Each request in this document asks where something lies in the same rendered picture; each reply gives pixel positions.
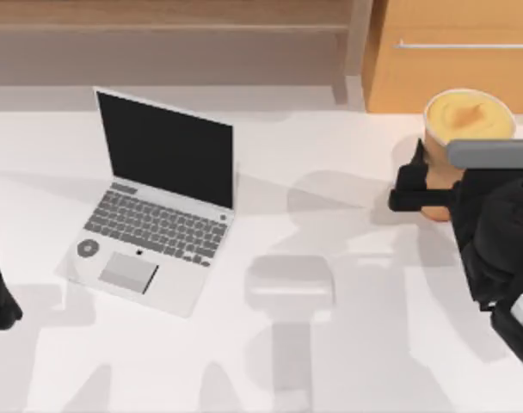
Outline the orange cup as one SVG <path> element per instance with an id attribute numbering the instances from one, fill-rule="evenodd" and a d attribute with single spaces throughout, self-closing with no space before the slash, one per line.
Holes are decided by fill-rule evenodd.
<path id="1" fill-rule="evenodd" d="M 516 123 L 508 106 L 476 89 L 448 89 L 432 97 L 424 113 L 423 160 L 428 165 L 428 189 L 450 189 L 463 177 L 447 160 L 446 146 L 454 140 L 510 140 Z"/>

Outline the pale grey rounded box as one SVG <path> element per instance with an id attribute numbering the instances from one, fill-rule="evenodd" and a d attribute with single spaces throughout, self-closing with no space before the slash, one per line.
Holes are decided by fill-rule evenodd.
<path id="1" fill-rule="evenodd" d="M 523 170 L 523 139 L 454 140 L 446 156 L 459 169 Z"/>

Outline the wooden cupboard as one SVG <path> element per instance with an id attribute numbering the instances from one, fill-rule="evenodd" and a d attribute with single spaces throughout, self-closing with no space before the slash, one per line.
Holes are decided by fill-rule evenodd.
<path id="1" fill-rule="evenodd" d="M 417 114 L 446 89 L 478 89 L 523 114 L 523 50 L 404 50 L 407 43 L 523 44 L 523 0 L 373 0 L 366 110 Z"/>

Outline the silver open laptop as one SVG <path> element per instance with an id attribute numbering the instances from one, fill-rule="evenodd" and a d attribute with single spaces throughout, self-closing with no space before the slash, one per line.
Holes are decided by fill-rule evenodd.
<path id="1" fill-rule="evenodd" d="M 102 87 L 95 100 L 111 181 L 56 272 L 189 317 L 236 216 L 233 126 Z"/>

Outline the wooden open shelf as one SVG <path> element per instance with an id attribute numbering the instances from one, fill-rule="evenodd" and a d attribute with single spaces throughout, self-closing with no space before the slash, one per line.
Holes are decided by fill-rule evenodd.
<path id="1" fill-rule="evenodd" d="M 326 86 L 360 73 L 374 0 L 0 0 L 0 88 Z"/>

